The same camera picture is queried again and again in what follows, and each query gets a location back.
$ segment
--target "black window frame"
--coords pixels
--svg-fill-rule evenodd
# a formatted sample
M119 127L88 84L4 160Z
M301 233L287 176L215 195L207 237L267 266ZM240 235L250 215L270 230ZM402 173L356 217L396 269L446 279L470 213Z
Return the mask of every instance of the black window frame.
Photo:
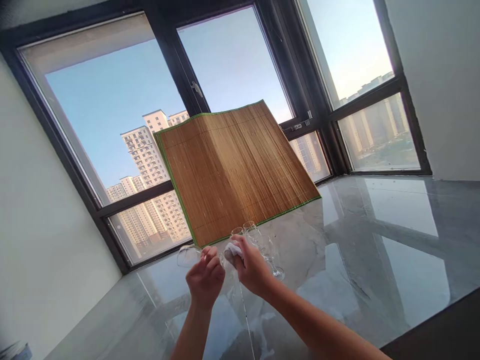
M271 1L277 11L281 13L281 16L283 16L283 25L293 39L289 48L290 51L296 54L295 65L297 71L302 74L302 84L305 87L305 93L309 95L309 108L314 110L312 111L313 117L319 119L315 122L316 130L318 131L327 162L332 169L332 175L335 177L344 174L431 176L432 170L427 158L420 125L410 95L385 0L372 1L392 64L394 77L335 110L332 110L329 104L329 95L319 72L317 60L314 57L315 50L311 47L308 39L307 29L303 23L297 0L268 1ZM420 169L354 170L338 121L397 93L400 93L403 102ZM299 129L295 131L295 138L308 132L308 128Z
M113 215L173 191L173 184L169 180L127 198L101 206L99 200L95 197L95 192L89 185L88 179L79 167L75 154L64 140L48 105L37 90L18 48L127 15L144 12L188 115L191 117L195 114L210 112L210 108L207 100L191 88L193 82L198 84L200 89L201 84L195 76L180 41L177 28L234 10L254 6L272 62L283 86L285 97L295 114L294 118L281 123L280 127L288 141L312 132L316 132L318 135L330 176L317 181L316 185L344 174L431 175L432 171L425 152L425 145L393 30L388 19L387 7L384 0L373 1L395 77L334 111L330 110L328 95L323 88L296 0L108 0L0 31L0 52L30 103L94 223L105 239L118 268L123 274L127 274L177 251L179 247L185 244L193 242L190 239L133 264L130 262L129 256L109 221L109 217ZM421 169L353 171L340 134L338 120L398 92L401 93L405 106Z

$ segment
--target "white cloth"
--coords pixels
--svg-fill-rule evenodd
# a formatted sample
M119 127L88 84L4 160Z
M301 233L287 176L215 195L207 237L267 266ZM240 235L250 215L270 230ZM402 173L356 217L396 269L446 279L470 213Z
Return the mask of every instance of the white cloth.
M232 242L229 242L225 246L225 250L223 250L223 256L227 261L235 267L234 256L238 255L241 259L244 259L244 255L242 254L242 249L238 246L234 245Z

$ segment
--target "glass stem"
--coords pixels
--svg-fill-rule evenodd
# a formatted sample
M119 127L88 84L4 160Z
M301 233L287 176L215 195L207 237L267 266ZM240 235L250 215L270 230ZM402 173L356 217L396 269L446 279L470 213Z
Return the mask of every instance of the glass stem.
M274 264L274 261L272 259L268 259L268 263L271 266L271 269L273 270L273 276L277 276L279 272L277 271L277 267Z

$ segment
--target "gray marble surface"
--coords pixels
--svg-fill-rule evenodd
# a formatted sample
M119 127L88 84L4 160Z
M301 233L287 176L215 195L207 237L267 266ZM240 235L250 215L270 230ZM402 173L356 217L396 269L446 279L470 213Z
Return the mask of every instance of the gray marble surface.
M375 346L480 286L480 183L345 176L319 191L261 232L278 246L284 283ZM124 276L47 359L168 359L190 304L176 256ZM203 358L313 355L227 264Z

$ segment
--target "sky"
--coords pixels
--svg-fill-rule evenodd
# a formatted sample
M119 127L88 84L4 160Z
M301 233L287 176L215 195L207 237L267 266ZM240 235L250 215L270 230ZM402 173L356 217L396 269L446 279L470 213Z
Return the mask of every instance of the sky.
M340 98L391 70L372 0L308 3ZM264 99L277 122L293 117L252 8L180 29L179 36L212 112ZM145 125L144 114L185 109L156 40L46 78L105 188L139 174L121 133Z
M392 71L372 0L307 0L338 98Z

